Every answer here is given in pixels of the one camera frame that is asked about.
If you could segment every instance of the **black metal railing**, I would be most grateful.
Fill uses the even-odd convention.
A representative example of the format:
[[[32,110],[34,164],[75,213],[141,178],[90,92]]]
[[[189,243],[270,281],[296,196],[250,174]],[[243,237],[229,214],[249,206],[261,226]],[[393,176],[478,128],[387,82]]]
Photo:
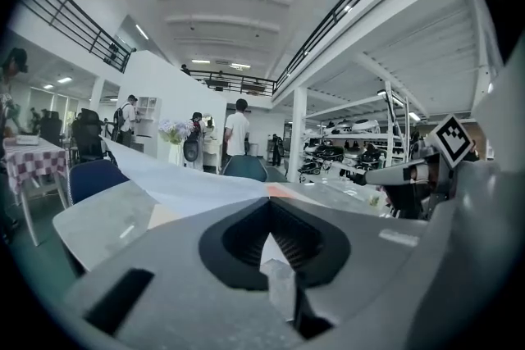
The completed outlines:
[[[109,66],[124,72],[131,51],[103,30],[73,0],[20,0],[20,2],[55,30],[60,31]]]
[[[340,19],[352,10],[361,0],[339,0],[339,2],[328,12],[325,18],[312,32],[303,46],[297,51],[294,58],[284,69],[276,82],[276,90],[286,81],[304,58],[319,44],[319,42],[334,28]]]
[[[273,80],[255,78],[253,76],[239,76],[233,73],[189,70],[189,75],[206,84],[210,89],[219,92],[230,91],[271,97],[276,88],[276,83]]]

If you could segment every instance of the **table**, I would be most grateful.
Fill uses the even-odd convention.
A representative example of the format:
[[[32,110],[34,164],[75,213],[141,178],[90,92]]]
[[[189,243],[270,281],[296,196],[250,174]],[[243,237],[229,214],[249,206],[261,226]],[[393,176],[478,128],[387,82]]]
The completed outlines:
[[[15,198],[21,198],[31,239],[35,247],[38,247],[39,241],[34,231],[28,199],[57,190],[64,209],[68,207],[59,178],[59,175],[66,177],[66,151],[44,139],[39,139],[36,146],[21,146],[16,144],[16,139],[4,139],[3,145],[9,188]],[[53,182],[46,185],[36,182],[35,179],[42,175],[51,175]]]
[[[372,207],[364,207],[359,200],[324,185],[270,183],[267,187],[274,197],[378,216]],[[86,271],[91,271],[145,234],[157,205],[136,183],[127,181],[67,208],[52,222],[67,249]]]

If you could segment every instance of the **flower vase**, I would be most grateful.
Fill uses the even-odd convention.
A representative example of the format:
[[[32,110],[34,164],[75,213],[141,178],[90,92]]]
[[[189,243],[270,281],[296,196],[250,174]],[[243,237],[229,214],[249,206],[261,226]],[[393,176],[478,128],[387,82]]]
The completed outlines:
[[[182,143],[170,145],[170,154],[168,155],[167,161],[177,166],[184,166]]]

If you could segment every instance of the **white cabinet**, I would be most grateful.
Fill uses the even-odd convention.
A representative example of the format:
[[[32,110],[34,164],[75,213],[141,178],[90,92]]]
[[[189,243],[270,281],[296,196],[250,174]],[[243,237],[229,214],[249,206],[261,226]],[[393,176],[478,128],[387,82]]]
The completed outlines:
[[[135,135],[131,147],[151,157],[157,157],[158,124],[162,101],[159,98],[139,97],[135,111]]]

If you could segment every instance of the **white flowers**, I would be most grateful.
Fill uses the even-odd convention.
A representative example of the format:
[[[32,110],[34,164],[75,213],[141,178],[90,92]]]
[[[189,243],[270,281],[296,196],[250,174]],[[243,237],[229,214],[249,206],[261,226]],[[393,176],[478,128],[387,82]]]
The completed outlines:
[[[158,126],[161,137],[173,144],[180,144],[193,131],[193,125],[189,121],[163,120]]]

